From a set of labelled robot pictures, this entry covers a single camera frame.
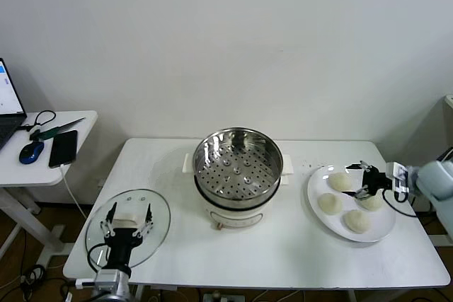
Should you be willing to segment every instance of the computer mouse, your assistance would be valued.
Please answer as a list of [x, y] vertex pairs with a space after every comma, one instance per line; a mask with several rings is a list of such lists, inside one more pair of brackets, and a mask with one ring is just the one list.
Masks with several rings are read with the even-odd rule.
[[34, 141], [25, 145], [19, 154], [19, 162], [22, 164], [31, 164], [35, 162], [43, 149], [44, 143], [42, 141]]

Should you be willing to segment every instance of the green knife handle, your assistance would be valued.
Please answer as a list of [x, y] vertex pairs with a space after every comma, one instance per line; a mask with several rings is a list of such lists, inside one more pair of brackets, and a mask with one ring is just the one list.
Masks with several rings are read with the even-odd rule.
[[59, 131], [59, 127], [54, 127], [53, 129], [41, 132], [38, 135], [38, 138], [42, 141], [45, 141], [46, 139], [51, 139], [58, 134], [58, 131]]

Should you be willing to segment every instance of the black phone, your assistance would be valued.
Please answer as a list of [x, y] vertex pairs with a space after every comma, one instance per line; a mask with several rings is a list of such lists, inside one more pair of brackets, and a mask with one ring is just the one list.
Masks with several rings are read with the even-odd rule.
[[50, 152], [49, 167], [70, 164], [76, 160], [77, 130], [71, 130], [54, 137]]

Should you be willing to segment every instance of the laptop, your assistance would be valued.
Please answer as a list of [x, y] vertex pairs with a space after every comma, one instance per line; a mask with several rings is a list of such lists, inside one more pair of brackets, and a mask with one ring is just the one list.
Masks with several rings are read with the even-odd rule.
[[0, 58], [0, 149], [26, 119], [21, 100]]

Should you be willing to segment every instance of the laptop screen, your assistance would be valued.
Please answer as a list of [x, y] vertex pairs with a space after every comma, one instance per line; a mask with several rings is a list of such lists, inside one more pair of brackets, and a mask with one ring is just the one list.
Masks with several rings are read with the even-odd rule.
[[0, 61], [0, 115], [14, 113], [23, 113], [22, 105], [6, 73], [6, 68]]

